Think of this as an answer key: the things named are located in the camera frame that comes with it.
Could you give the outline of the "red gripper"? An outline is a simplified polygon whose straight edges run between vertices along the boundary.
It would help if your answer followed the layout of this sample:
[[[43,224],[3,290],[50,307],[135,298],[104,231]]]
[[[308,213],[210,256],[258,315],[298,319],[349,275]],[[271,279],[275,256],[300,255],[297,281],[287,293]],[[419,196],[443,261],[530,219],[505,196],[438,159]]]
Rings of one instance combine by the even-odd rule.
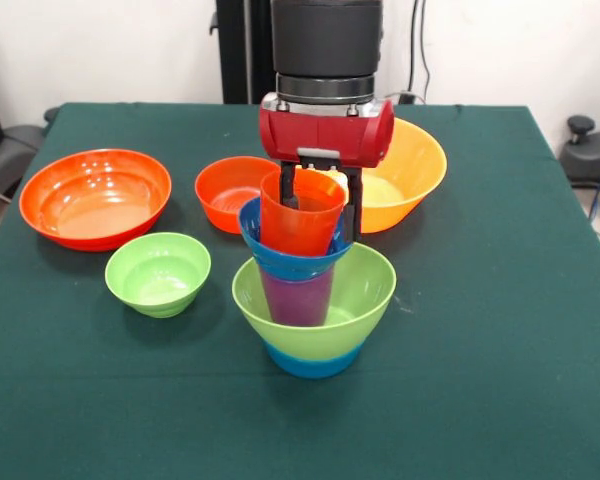
[[[346,239],[361,236],[363,182],[361,168],[375,168],[388,152],[394,128],[390,101],[358,105],[311,105],[285,102],[271,92],[262,99],[259,131],[266,153],[280,160],[280,204],[298,208],[294,191],[296,166],[315,159],[337,160],[347,178],[344,207]]]

